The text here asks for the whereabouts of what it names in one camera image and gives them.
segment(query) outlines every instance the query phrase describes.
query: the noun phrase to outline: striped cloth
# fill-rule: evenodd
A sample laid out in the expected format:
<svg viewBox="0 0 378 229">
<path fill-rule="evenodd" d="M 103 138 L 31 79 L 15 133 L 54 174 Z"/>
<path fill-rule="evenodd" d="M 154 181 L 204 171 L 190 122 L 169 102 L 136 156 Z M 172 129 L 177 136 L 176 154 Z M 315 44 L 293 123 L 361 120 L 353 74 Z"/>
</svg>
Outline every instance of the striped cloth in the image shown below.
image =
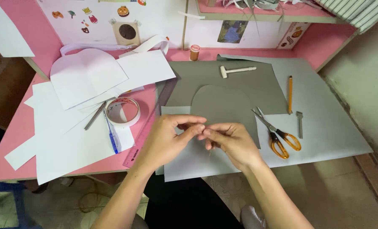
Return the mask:
<svg viewBox="0 0 378 229">
<path fill-rule="evenodd" d="M 362 34 L 378 21 L 378 0 L 314 0 L 323 8 L 359 29 Z"/>
</svg>

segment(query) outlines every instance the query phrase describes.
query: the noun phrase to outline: double-sided tape roll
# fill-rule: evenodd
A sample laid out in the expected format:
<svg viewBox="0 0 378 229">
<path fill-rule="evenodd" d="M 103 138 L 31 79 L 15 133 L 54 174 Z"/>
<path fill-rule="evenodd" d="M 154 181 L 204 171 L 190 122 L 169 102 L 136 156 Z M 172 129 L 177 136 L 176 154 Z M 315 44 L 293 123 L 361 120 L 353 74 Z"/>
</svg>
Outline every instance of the double-sided tape roll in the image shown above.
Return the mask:
<svg viewBox="0 0 378 229">
<path fill-rule="evenodd" d="M 132 105 L 136 106 L 137 109 L 138 109 L 135 117 L 132 120 L 127 121 L 127 122 L 123 122 L 122 117 L 121 117 L 121 104 L 123 104 L 123 103 L 132 104 Z M 138 122 L 139 117 L 141 116 L 141 111 L 139 109 L 139 105 L 138 105 L 137 101 L 135 101 L 131 98 L 128 98 L 128 97 L 120 97 L 120 98 L 116 98 L 115 100 L 112 100 L 111 102 L 109 102 L 109 104 L 105 108 L 105 115 L 108 117 L 110 123 L 113 126 L 121 127 L 121 128 L 127 128 L 127 127 L 130 127 L 130 126 L 132 126 L 132 125 L 134 125 L 135 123 Z"/>
</svg>

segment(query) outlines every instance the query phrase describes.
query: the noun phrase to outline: hand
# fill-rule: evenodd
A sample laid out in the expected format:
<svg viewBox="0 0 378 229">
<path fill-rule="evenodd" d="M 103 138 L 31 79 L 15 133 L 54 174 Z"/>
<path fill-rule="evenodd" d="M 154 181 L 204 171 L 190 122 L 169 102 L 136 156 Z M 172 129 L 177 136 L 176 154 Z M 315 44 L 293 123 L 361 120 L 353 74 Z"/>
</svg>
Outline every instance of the hand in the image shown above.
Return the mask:
<svg viewBox="0 0 378 229">
<path fill-rule="evenodd" d="M 153 172 L 169 163 L 194 136 L 203 132 L 205 122 L 206 118 L 189 114 L 167 114 L 158 117 L 132 167 L 148 168 Z M 184 132 L 177 135 L 175 127 Z"/>
<path fill-rule="evenodd" d="M 257 146 L 241 123 L 217 123 L 207 126 L 198 138 L 206 138 L 207 150 L 221 148 L 241 171 L 262 161 Z"/>
</svg>

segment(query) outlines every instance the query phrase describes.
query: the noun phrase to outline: yellow pencil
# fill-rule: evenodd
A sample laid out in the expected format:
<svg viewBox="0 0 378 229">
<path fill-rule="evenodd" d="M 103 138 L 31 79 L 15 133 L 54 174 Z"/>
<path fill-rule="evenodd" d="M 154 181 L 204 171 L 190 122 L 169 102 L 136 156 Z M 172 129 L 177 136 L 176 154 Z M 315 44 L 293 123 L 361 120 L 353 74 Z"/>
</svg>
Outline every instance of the yellow pencil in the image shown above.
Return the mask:
<svg viewBox="0 0 378 229">
<path fill-rule="evenodd" d="M 292 113 L 292 76 L 289 77 L 289 106 L 288 114 Z"/>
</svg>

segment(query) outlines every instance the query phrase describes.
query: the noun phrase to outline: ruler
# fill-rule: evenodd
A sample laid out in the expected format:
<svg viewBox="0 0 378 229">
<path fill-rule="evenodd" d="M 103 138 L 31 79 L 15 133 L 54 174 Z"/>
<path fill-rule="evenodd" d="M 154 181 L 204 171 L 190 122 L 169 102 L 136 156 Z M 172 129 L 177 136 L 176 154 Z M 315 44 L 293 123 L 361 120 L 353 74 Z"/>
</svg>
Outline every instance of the ruler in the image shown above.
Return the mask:
<svg viewBox="0 0 378 229">
<path fill-rule="evenodd" d="M 158 96 L 158 101 L 156 102 L 154 109 L 152 110 L 152 112 L 150 112 L 147 121 L 141 129 L 141 132 L 135 139 L 135 145 L 129 150 L 128 155 L 125 158 L 125 161 L 123 163 L 125 167 L 131 168 L 131 166 L 134 164 L 135 158 L 140 153 L 141 148 L 144 145 L 145 140 L 147 139 L 148 134 L 151 131 L 151 127 L 154 123 L 156 116 L 161 113 L 161 106 L 166 105 L 167 101 L 169 100 L 169 97 L 172 94 L 173 89 L 175 88 L 176 83 L 177 78 L 172 78 L 165 81 L 165 86 L 162 89 L 160 95 Z"/>
</svg>

